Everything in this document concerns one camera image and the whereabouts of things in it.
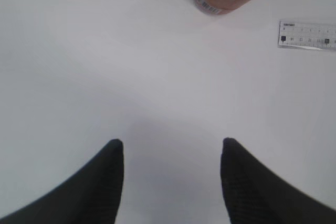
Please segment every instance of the white table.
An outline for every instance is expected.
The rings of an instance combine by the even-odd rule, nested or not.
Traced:
[[[336,0],[0,0],[0,216],[111,138],[125,147],[117,223],[229,223],[222,139],[336,208],[336,54],[277,48],[281,18]]]

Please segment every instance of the barcode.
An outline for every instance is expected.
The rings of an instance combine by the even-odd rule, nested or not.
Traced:
[[[213,14],[218,14],[221,12],[221,9],[217,9],[211,5],[209,5],[207,2],[205,2],[204,0],[196,0],[204,9],[206,9],[207,11],[213,13]]]

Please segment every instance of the ruler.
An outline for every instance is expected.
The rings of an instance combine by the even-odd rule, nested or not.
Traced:
[[[336,50],[336,24],[280,21],[279,47]]]

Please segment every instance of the plastic ruler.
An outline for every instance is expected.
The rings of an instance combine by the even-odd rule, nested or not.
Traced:
[[[279,47],[336,50],[336,24],[280,21]]]

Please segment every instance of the white surface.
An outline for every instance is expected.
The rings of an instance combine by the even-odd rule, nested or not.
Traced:
[[[0,0],[0,216],[125,146],[117,223],[229,223],[222,139],[336,208],[336,55],[277,48],[336,0]]]

